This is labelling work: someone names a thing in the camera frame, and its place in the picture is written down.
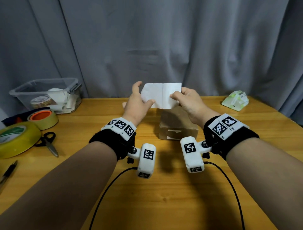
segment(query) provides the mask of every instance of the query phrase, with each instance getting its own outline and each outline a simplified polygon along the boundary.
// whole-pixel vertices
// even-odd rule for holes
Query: transparent plastic container
[[[81,103],[77,78],[38,79],[10,90],[29,110],[50,107],[56,113],[72,113]]]

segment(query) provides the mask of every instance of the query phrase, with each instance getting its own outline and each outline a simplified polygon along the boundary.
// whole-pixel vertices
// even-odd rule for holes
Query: black wristband
[[[212,153],[219,154],[224,160],[226,160],[226,156],[229,151],[240,142],[252,137],[259,138],[254,131],[246,127],[242,127],[233,132],[233,134],[226,140],[222,140],[208,127],[218,117],[219,116],[216,116],[208,120],[204,125],[203,132],[207,145],[212,146]]]
[[[104,129],[97,132],[90,140],[89,143],[94,141],[100,141],[108,145],[117,155],[117,161],[119,159],[124,159],[127,156],[127,152],[135,146],[135,135],[136,132],[131,136],[131,138],[126,141],[119,134],[115,133],[111,129]]]

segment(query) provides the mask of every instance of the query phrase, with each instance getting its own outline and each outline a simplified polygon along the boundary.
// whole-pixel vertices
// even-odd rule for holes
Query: backdrop curtain
[[[0,0],[0,108],[8,91],[76,77],[84,97],[182,82],[201,95],[244,90],[303,124],[300,0]]]

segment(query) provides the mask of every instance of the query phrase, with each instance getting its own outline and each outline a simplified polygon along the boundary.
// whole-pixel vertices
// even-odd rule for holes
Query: black pen
[[[4,183],[6,182],[7,178],[9,178],[9,176],[11,175],[11,173],[16,168],[17,163],[18,163],[18,161],[15,161],[14,163],[12,163],[9,166],[9,168],[6,170],[6,172],[4,173],[4,175],[1,177],[1,179],[0,179],[0,189],[4,185]]]

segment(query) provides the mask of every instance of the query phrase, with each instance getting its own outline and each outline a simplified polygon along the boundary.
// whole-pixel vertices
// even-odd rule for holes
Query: person's right arm
[[[178,100],[190,120],[201,128],[220,115],[208,108],[195,90],[183,87]],[[227,164],[241,184],[279,229],[303,229],[303,163],[258,138],[233,147]]]

